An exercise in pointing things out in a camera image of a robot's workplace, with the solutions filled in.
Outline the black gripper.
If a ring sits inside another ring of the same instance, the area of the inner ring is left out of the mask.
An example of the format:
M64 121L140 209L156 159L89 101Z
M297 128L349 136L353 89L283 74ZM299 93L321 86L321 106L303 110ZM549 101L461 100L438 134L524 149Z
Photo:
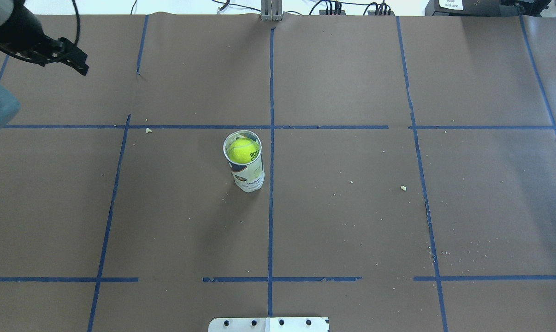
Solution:
M11 51L14 53L14 57L27 63L40 66L62 63L82 76L86 76L89 70L89 66L86 64L88 55L64 37L53 39L43 35L36 40L14 42L11 44Z

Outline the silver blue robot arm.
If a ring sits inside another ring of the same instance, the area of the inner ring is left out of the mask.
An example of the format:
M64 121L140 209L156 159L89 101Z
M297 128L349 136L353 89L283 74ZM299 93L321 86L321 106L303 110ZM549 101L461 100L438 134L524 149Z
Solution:
M86 76L89 70L88 55L78 46L81 15L77 1L72 0L71 4L75 19L73 41L65 37L54 39L48 36L24 0L0 0L0 52L4 55L0 80L8 58L41 67L61 63ZM0 83L0 130L17 115L20 107L19 100Z

